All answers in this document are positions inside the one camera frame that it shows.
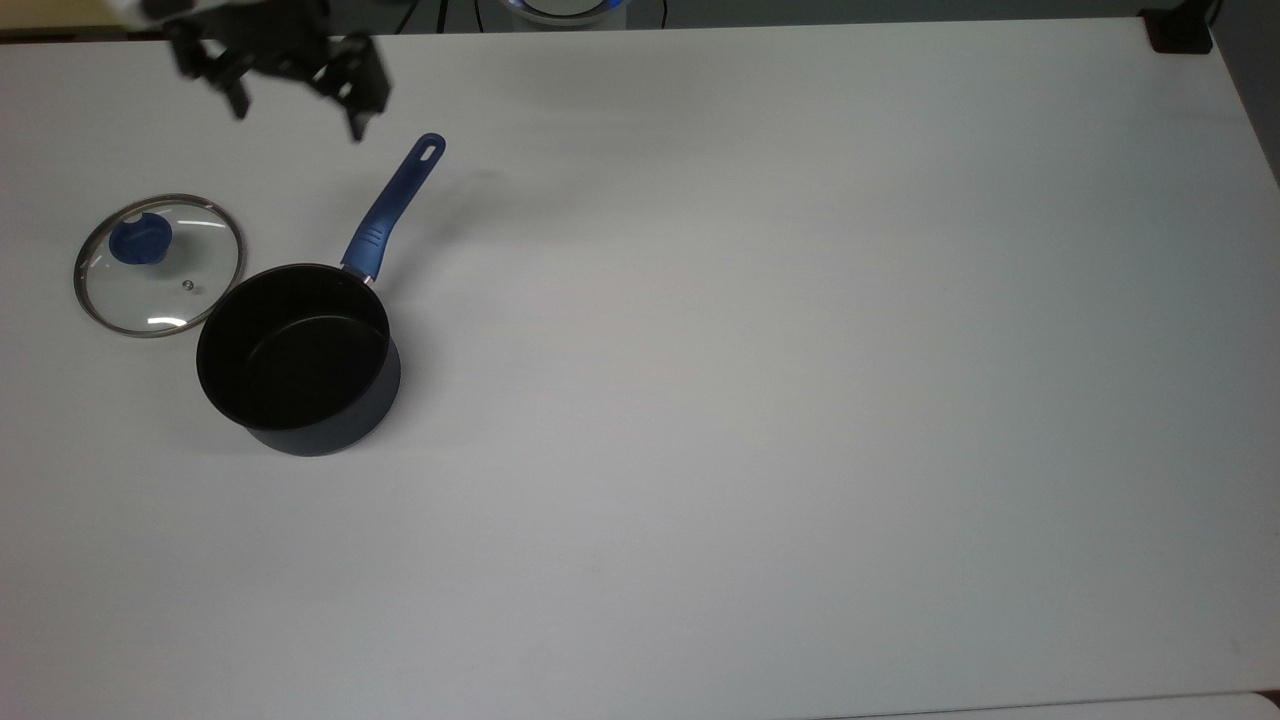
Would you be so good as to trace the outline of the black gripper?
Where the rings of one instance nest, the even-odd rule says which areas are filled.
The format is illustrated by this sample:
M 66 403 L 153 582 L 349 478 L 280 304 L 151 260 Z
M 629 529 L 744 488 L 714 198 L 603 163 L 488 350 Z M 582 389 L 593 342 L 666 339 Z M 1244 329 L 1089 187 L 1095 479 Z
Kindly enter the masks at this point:
M 142 1 L 140 19 L 163 29 L 179 74 L 220 94 L 237 120 L 247 117 L 251 104 L 243 83 L 250 56 L 233 50 L 214 56 L 205 41 L 285 53 L 319 47 L 332 37 L 326 1 Z M 353 143 L 361 143 L 370 120 L 387 110 L 392 85 L 370 35 L 330 40 L 325 61 L 305 78 L 340 108 Z

